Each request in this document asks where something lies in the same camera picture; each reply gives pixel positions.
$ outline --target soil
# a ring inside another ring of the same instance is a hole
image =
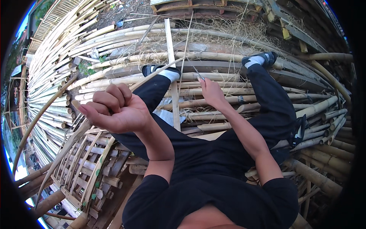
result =
[[[128,0],[128,1],[120,1],[122,4],[117,3],[113,8],[108,7],[99,13],[98,18],[99,21],[88,28],[87,31],[91,31],[95,28],[101,29],[109,25],[116,24],[120,21],[135,19],[135,18],[144,18],[149,17],[148,15],[136,15],[136,14],[150,14],[153,15],[153,10],[150,7],[150,1],[147,0]],[[117,28],[118,30],[136,27],[140,25],[149,25],[154,20],[154,17],[138,19],[134,21],[125,22],[121,27]],[[87,75],[83,75],[80,71],[74,72],[71,74],[72,77],[77,77],[78,80],[87,77]],[[76,87],[69,91],[71,95],[71,100],[75,98],[76,95],[79,94],[80,87]],[[75,112],[76,116],[78,116],[79,111],[75,109],[75,107],[70,104],[69,107]]]

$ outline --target fist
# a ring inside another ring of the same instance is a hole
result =
[[[209,78],[205,78],[205,80],[199,79],[198,81],[201,84],[202,95],[209,105],[218,111],[225,109],[225,106],[229,105],[217,82],[211,81]]]
[[[112,133],[139,132],[152,118],[143,100],[126,84],[97,91],[93,101],[76,107],[96,127]]]

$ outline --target man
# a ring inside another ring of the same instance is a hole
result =
[[[297,187],[283,178],[269,149],[294,132],[296,115],[286,92],[263,68],[275,61],[274,52],[242,60],[261,105],[261,114],[249,120],[225,100],[218,83],[199,80],[207,103],[232,126],[215,141],[190,138],[152,113],[179,78],[175,68],[162,71],[134,94],[124,84],[110,85],[78,107],[95,126],[149,161],[123,211],[126,229],[292,225],[298,214]],[[144,76],[159,67],[144,66]],[[244,173],[253,166],[261,186],[246,183]]]

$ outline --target black slipper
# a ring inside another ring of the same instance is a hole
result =
[[[277,53],[275,53],[273,51],[272,52],[263,52],[263,53],[259,53],[259,54],[252,55],[252,56],[261,56],[261,57],[263,57],[264,58],[264,63],[262,64],[262,66],[264,68],[272,67],[272,65],[276,62],[276,59],[277,59]],[[244,66],[244,64],[250,62],[249,58],[251,58],[252,56],[243,57],[242,65]]]
[[[151,73],[156,71],[156,69],[164,67],[164,66],[165,65],[160,65],[160,64],[148,64],[148,65],[142,66],[141,71],[142,71],[142,74],[144,75],[144,77],[147,77],[148,75],[150,75]],[[166,70],[176,72],[180,76],[180,70],[177,69],[176,67],[168,67]]]

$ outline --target sock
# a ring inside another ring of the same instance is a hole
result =
[[[170,71],[168,69],[162,70],[159,75],[163,75],[166,78],[168,78],[170,80],[170,82],[174,82],[177,81],[179,79],[179,73],[176,73],[174,71]]]
[[[249,58],[249,62],[244,64],[244,67],[246,67],[247,69],[252,66],[253,64],[260,64],[263,65],[265,59],[261,56],[252,56],[251,58]]]

